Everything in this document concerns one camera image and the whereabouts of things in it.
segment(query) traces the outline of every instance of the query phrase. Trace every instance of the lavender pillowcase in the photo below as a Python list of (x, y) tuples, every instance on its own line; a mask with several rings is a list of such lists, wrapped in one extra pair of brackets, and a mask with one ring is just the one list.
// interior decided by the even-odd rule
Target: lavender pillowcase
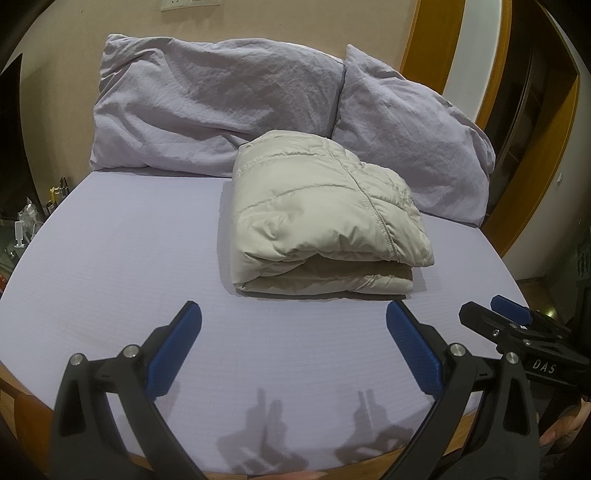
[(90, 166), (231, 177), (238, 147), (270, 130), (329, 137), (344, 75), (328, 54), (261, 38), (110, 35)]
[(396, 171), (422, 212), (479, 226), (495, 166), (484, 132), (438, 93), (352, 45), (345, 67), (332, 140)]

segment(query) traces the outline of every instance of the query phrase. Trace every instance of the bolt head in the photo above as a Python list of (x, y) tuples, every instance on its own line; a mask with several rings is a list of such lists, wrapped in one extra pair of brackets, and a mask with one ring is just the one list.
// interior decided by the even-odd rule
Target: bolt head
[(466, 354), (466, 347), (461, 343), (453, 343), (449, 349), (453, 356), (464, 356)]
[(123, 349), (123, 356), (125, 358), (134, 358), (138, 356), (139, 347), (137, 345), (128, 345)]
[(74, 355), (72, 355), (70, 357), (70, 364), (71, 365), (80, 365), (84, 360), (84, 355), (82, 355), (81, 353), (75, 353)]
[(505, 355), (505, 358), (507, 359), (507, 361), (510, 364), (513, 364), (513, 365), (515, 365), (516, 363), (519, 362), (519, 356), (515, 352), (509, 352), (508, 354)]

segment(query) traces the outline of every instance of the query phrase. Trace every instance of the wall outlet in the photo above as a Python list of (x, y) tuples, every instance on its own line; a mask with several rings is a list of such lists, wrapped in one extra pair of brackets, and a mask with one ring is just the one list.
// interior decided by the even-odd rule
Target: wall outlet
[(177, 10), (179, 8), (206, 7), (208, 5), (221, 5), (222, 0), (162, 0), (161, 12)]

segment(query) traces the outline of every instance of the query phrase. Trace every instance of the beige down jacket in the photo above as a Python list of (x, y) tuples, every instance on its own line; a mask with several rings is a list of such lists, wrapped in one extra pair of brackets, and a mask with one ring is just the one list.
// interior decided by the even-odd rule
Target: beige down jacket
[(433, 265), (404, 180), (332, 140), (269, 132), (240, 147), (232, 178), (238, 289), (405, 294), (411, 267)]

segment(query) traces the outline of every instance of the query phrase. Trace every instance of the jacket seam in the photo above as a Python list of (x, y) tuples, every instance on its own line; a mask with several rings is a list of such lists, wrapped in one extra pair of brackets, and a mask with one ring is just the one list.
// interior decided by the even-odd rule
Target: jacket seam
[(260, 201), (258, 201), (256, 203), (253, 203), (252, 205), (248, 205), (248, 206), (244, 207), (243, 209), (241, 209), (240, 211), (236, 212), (234, 214), (234, 217), (237, 217), (238, 215), (240, 215), (241, 213), (245, 212), (246, 210), (249, 210), (251, 208), (257, 207), (259, 205), (263, 205), (264, 203), (267, 203), (267, 202), (271, 202), (271, 201), (273, 201), (273, 200), (275, 200), (277, 198), (281, 198), (281, 197), (283, 197), (285, 195), (288, 195), (290, 193), (299, 192), (301, 190), (307, 190), (307, 189), (317, 189), (317, 188), (322, 188), (322, 187), (335, 187), (335, 188), (341, 188), (341, 189), (351, 190), (352, 192), (355, 191), (355, 189), (352, 189), (352, 188), (347, 187), (345, 185), (338, 185), (336, 183), (323, 183), (321, 185), (306, 185), (304, 187), (298, 187), (296, 189), (287, 190), (286, 192), (280, 193), (279, 195), (276, 195), (274, 197), (270, 197), (270, 198), (267, 198), (265, 200), (260, 200)]
[[(383, 217), (378, 213), (376, 207), (374, 206), (373, 202), (371, 201), (370, 195), (368, 195), (367, 193), (365, 193), (365, 191), (359, 185), (359, 182), (357, 181), (357, 179), (353, 176), (353, 174), (348, 169), (345, 168), (345, 166), (343, 165), (343, 163), (341, 162), (341, 160), (338, 159), (337, 157), (335, 157), (332, 154), (332, 152), (330, 150), (330, 145), (328, 144), (328, 142), (326, 141), (326, 139), (324, 139), (324, 145), (326, 147), (327, 152), (332, 157), (332, 159), (334, 159), (337, 162), (339, 162), (340, 167), (345, 172), (347, 172), (347, 174), (349, 175), (349, 177), (355, 182), (355, 185), (357, 185), (357, 188), (358, 188), (359, 192), (361, 192), (363, 194), (363, 196), (367, 200), (367, 203), (369, 203), (369, 207), (370, 208), (368, 210), (374, 214), (374, 218), (377, 220), (377, 223), (378, 223), (378, 225), (380, 227), (380, 230), (382, 231), (382, 233), (384, 234), (384, 237), (386, 238), (386, 240), (388, 242), (388, 250), (390, 251), (390, 255), (393, 257), (395, 254), (397, 254), (396, 249), (394, 248), (394, 242), (392, 241), (392, 237), (388, 233), (388, 229), (386, 228), (386, 223), (385, 223)], [(400, 255), (396, 255), (396, 260), (397, 261), (400, 261)]]

